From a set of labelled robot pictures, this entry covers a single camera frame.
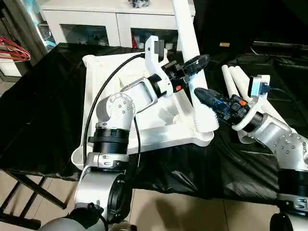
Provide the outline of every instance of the white cylindrical rod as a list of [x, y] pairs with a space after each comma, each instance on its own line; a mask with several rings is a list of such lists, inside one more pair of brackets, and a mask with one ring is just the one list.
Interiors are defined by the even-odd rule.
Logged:
[[235, 86], [235, 83], [233, 81], [232, 75], [230, 73], [230, 70], [227, 65], [223, 65], [221, 67], [223, 77], [225, 79], [226, 87], [228, 90], [229, 98], [231, 98], [232, 95], [240, 96], [239, 92], [237, 91], [237, 88]]
[[[177, 21], [179, 43], [182, 45], [184, 62], [200, 55], [196, 34], [193, 27], [192, 16], [187, 0], [172, 0], [173, 10]], [[194, 94], [195, 88], [207, 89], [204, 71], [191, 76], [189, 90], [194, 108], [194, 123], [196, 131], [200, 133], [211, 132], [218, 129], [219, 124], [216, 113], [204, 104]]]

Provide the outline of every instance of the glass cabinet door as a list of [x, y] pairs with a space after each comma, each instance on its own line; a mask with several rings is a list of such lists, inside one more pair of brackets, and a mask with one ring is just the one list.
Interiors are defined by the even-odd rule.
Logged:
[[165, 48], [169, 51], [176, 51], [178, 45], [178, 31], [165, 29], [144, 29], [131, 28], [131, 45], [132, 48], [144, 49], [146, 40], [156, 35], [165, 42]]
[[60, 24], [68, 43], [108, 46], [105, 26]]
[[156, 35], [167, 50], [181, 51], [174, 15], [117, 13], [116, 18], [122, 47], [143, 48], [148, 37]]

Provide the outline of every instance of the wire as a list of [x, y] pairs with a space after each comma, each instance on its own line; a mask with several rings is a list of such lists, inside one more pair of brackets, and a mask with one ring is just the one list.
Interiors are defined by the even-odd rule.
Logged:
[[252, 47], [250, 47], [250, 50], [253, 52], [253, 54], [255, 54], [255, 55], [259, 55], [257, 52], [255, 52], [255, 50], [254, 50], [254, 49], [252, 49]]
[[305, 123], [308, 125], [308, 121], [306, 119], [305, 113], [303, 112], [303, 110], [300, 108], [300, 106], [298, 105], [298, 102], [296, 101], [295, 97], [289, 93], [287, 93], [286, 91], [280, 89], [280, 88], [270, 88], [270, 90], [273, 91], [279, 91], [284, 93], [285, 95], [287, 95], [289, 97], [289, 99], [291, 100], [291, 102], [297, 107], [297, 110], [300, 112], [302, 118], [304, 119]]
[[109, 228], [108, 228], [108, 223], [107, 223], [106, 219], [101, 214], [99, 214], [98, 216], [102, 220], [102, 222], [104, 223], [105, 230], [108, 231]]
[[104, 227], [105, 227], [105, 230], [108, 231], [108, 223], [107, 223], [106, 219], [101, 215], [101, 211], [99, 211], [95, 207], [94, 203], [88, 204], [87, 209], [90, 210], [91, 212], [94, 212], [94, 213], [97, 214], [97, 216], [102, 220]]
[[84, 131], [84, 135], [83, 135], [83, 164], [84, 166], [86, 165], [86, 161], [87, 161], [87, 136], [88, 136], [88, 131], [89, 131], [89, 126], [90, 126], [90, 121], [91, 121], [91, 117], [93, 115], [93, 111], [95, 108], [95, 105], [100, 97], [100, 95], [102, 94], [103, 90], [105, 89], [106, 85], [109, 83], [109, 81], [111, 80], [111, 78], [123, 67], [125, 66], [127, 63], [129, 63], [130, 61], [139, 58], [139, 57], [144, 57], [144, 53], [141, 54], [137, 54], [134, 55], [132, 57], [130, 57], [129, 59], [127, 59], [126, 61], [124, 61], [119, 67], [117, 67], [116, 70], [113, 71], [113, 73], [111, 73], [111, 75], [108, 77], [108, 79], [104, 82], [104, 84], [102, 85], [101, 89], [98, 91], [97, 95], [95, 96], [95, 99], [93, 101], [93, 104], [91, 106], [90, 109], [90, 113], [85, 125], [85, 131]]
[[4, 36], [0, 36], [0, 45], [8, 50], [8, 51], [0, 50], [0, 54], [7, 54], [7, 56], [0, 55], [0, 59], [14, 60], [14, 63], [29, 61], [31, 59], [31, 55], [26, 49], [17, 45], [15, 42], [5, 38]]
[[140, 141], [140, 134], [139, 134], [139, 129], [138, 129], [136, 117], [134, 117], [134, 123], [135, 123], [135, 127], [136, 127], [137, 138], [138, 138], [138, 153], [137, 153], [138, 163], [137, 163], [137, 166], [136, 166], [136, 171], [135, 171], [135, 176], [134, 176], [134, 177], [136, 177], [137, 174], [138, 174], [138, 168], [139, 168], [139, 163], [140, 163], [141, 141]]

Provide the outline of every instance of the black plastic sheet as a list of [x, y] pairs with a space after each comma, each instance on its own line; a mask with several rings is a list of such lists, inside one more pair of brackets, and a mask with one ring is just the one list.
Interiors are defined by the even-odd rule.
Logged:
[[[139, 50], [60, 44], [0, 98], [0, 168], [17, 173], [77, 180], [70, 161], [80, 145], [87, 54]], [[269, 74], [270, 102], [290, 126], [308, 136], [307, 63], [245, 55], [229, 63], [248, 75]], [[212, 61], [208, 86], [227, 94], [222, 71]], [[277, 161], [259, 144], [243, 145], [222, 124], [207, 147], [186, 144], [142, 153], [134, 186], [201, 198], [230, 198], [273, 204], [278, 191]]]

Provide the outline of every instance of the white container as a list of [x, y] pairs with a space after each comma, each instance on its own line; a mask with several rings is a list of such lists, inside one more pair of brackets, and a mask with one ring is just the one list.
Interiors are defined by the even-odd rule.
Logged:
[[[84, 127], [89, 115], [92, 102], [99, 91], [101, 85], [109, 77], [109, 75], [125, 60], [138, 53], [94, 56], [87, 55], [83, 57], [85, 66], [87, 67], [84, 115], [82, 125], [82, 136], [80, 147], [72, 154], [72, 162], [78, 168], [82, 157], [81, 146], [83, 145]], [[145, 61], [137, 58], [125, 65], [108, 83], [103, 91], [100, 99], [111, 94], [119, 92], [125, 85], [141, 78], [148, 77], [149, 73], [145, 67]], [[160, 148], [166, 148], [186, 143], [195, 143], [196, 145], [205, 147], [214, 137], [213, 132], [200, 134], [195, 131], [193, 122], [193, 107], [190, 104], [184, 91], [173, 94], [170, 98], [164, 97], [158, 100], [158, 103], [136, 115], [138, 128], [141, 137], [141, 151], [149, 151]], [[93, 136], [95, 132], [95, 124], [98, 119], [96, 117], [96, 109], [94, 110], [88, 136]], [[128, 154], [134, 154], [138, 151], [138, 140], [135, 125], [132, 122], [129, 134]]]

